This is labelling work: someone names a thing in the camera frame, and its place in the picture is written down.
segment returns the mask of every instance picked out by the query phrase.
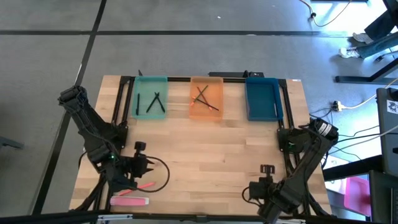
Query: wooden table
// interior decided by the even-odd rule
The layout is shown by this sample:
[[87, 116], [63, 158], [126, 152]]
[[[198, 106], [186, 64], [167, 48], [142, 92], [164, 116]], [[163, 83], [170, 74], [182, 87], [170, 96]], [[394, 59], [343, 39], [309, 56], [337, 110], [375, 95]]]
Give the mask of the wooden table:
[[[120, 76], [104, 76], [99, 90], [95, 110], [107, 122], [112, 118], [119, 81]], [[308, 108], [301, 81], [287, 80], [287, 87], [295, 125], [307, 124]], [[260, 165], [275, 165], [275, 182], [285, 177], [283, 155], [276, 138], [278, 122], [247, 120], [244, 84], [224, 83], [224, 117], [220, 123], [189, 119], [189, 94], [189, 82], [169, 82], [165, 120], [136, 120], [129, 112], [129, 134], [122, 155], [133, 156], [134, 143], [146, 142], [144, 153], [164, 160], [170, 167], [170, 182], [166, 188], [154, 194], [129, 194], [149, 197], [148, 206], [112, 207], [112, 212], [256, 215], [257, 207], [243, 201], [241, 192], [250, 181], [258, 181], [259, 177], [264, 176], [260, 173]], [[152, 172], [142, 179], [136, 179], [139, 185], [156, 182], [148, 190], [161, 186], [167, 176], [162, 164], [154, 162], [155, 169]], [[70, 208], [82, 203], [96, 185], [98, 177], [84, 157]], [[331, 212], [320, 166], [309, 179], [308, 186], [322, 208]]]

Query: pink eraser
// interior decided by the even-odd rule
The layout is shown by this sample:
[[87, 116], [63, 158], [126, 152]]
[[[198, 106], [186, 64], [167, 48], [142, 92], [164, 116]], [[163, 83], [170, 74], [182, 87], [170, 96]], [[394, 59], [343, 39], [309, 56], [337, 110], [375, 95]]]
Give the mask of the pink eraser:
[[118, 206], [145, 206], [149, 204], [149, 198], [147, 197], [111, 197], [111, 205]]

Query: person's foot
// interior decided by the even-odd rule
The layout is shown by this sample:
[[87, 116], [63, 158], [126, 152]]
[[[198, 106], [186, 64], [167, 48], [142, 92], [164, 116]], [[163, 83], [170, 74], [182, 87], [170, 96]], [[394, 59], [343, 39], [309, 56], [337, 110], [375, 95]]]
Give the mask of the person's foot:
[[356, 47], [342, 47], [338, 50], [338, 54], [340, 54], [343, 58], [359, 58], [360, 55], [356, 50]]
[[365, 42], [365, 44], [370, 44], [373, 42], [372, 38], [370, 38], [367, 34], [361, 33], [361, 34], [356, 34], [353, 33], [353, 37], [356, 41], [358, 42]]

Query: chair leg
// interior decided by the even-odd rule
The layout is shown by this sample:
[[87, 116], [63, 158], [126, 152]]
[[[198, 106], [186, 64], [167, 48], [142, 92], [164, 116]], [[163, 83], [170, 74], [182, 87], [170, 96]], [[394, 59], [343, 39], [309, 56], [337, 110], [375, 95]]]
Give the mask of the chair leg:
[[8, 138], [4, 138], [4, 137], [0, 137], [0, 148], [1, 146], [11, 146], [14, 147], [16, 149], [23, 149], [24, 145], [22, 143], [13, 141], [11, 139]]

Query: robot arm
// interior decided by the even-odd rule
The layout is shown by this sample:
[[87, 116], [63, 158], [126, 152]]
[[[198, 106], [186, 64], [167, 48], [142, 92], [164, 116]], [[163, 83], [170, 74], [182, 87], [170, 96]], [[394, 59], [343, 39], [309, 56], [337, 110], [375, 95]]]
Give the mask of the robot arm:
[[153, 164], [141, 154], [144, 142], [136, 142], [134, 157], [120, 155], [125, 145], [127, 126], [106, 123], [90, 106], [87, 92], [82, 86], [73, 86], [61, 93], [58, 98], [61, 106], [71, 115], [79, 134], [85, 139], [87, 157], [98, 173], [104, 173], [106, 180], [115, 192], [136, 188], [136, 177], [142, 177]]
[[337, 128], [320, 118], [301, 128], [288, 130], [283, 136], [292, 147], [305, 151], [293, 173], [278, 183], [273, 183], [272, 177], [261, 177], [249, 184], [250, 197], [265, 201], [257, 214], [267, 223], [275, 223], [281, 212], [292, 213], [300, 206], [308, 192], [307, 180], [338, 140]]

